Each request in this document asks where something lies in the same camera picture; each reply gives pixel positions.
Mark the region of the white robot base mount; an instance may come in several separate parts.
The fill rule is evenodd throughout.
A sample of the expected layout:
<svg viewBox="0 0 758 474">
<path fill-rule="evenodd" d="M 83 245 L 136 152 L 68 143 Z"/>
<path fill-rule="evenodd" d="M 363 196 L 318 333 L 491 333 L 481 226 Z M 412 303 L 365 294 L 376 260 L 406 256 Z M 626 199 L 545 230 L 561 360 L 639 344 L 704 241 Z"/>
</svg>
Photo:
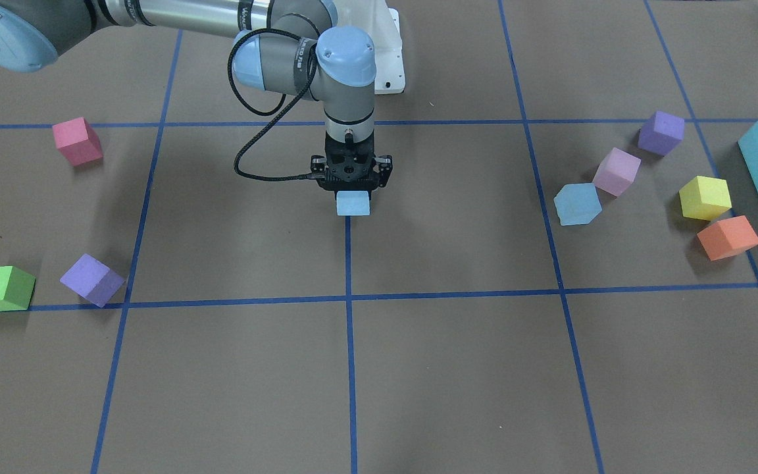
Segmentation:
<svg viewBox="0 0 758 474">
<path fill-rule="evenodd" d="M 335 1 L 339 25 L 365 31 L 375 45 L 375 94 L 403 93 L 406 78 L 399 14 L 386 1 Z"/>
</svg>

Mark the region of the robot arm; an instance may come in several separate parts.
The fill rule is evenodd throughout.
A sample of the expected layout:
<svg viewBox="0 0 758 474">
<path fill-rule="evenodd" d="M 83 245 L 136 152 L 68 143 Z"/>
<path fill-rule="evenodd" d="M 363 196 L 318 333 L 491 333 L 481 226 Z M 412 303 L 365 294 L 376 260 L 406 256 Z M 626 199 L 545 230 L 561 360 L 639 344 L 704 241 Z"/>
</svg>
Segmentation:
<svg viewBox="0 0 758 474">
<path fill-rule="evenodd" d="M 372 31 L 379 1 L 361 11 L 355 1 L 0 1 L 0 66 L 36 72 L 109 26 L 165 27 L 228 37 L 231 91 L 268 123 L 234 159 L 241 177 L 268 182 L 313 180 L 336 197 L 370 199 L 387 186 L 392 157 L 375 151 L 377 55 Z M 297 105 L 324 106 L 324 153 L 306 174 L 265 176 L 241 160 Z"/>
</svg>

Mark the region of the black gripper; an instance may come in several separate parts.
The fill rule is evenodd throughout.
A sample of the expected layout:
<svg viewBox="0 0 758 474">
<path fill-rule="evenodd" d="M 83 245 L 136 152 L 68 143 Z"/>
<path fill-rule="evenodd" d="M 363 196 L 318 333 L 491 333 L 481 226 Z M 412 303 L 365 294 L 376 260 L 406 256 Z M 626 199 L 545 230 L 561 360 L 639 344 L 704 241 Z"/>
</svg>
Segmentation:
<svg viewBox="0 0 758 474">
<path fill-rule="evenodd" d="M 375 154 L 375 137 L 341 142 L 325 135 L 324 155 L 313 155 L 311 179 L 329 192 L 366 191 L 386 187 L 392 173 L 392 156 Z"/>
</svg>

